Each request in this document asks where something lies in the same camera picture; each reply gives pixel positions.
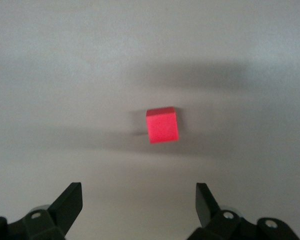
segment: white background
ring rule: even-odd
[[[69,240],[185,240],[197,182],[300,237],[300,1],[0,0],[0,216],[71,182]]]

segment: white wall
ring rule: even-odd
[[[0,216],[75,181],[69,240],[184,240],[196,182],[300,237],[300,1],[0,0]]]

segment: red cube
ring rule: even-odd
[[[145,118],[151,144],[179,139],[176,111],[172,106],[149,109]]]

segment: cube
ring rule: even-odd
[[[145,118],[151,144],[179,139],[176,111],[172,106],[149,109]]]

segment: screw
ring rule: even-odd
[[[32,219],[36,219],[36,218],[38,218],[40,216],[41,216],[41,213],[40,212],[36,212],[36,213],[32,214],[31,218]]]
[[[269,219],[265,221],[265,225],[272,229],[276,229],[278,227],[275,221]]]
[[[226,218],[226,219],[234,219],[234,215],[231,213],[231,212],[229,212],[229,211],[226,211],[226,212],[224,212],[223,213],[223,216]]]

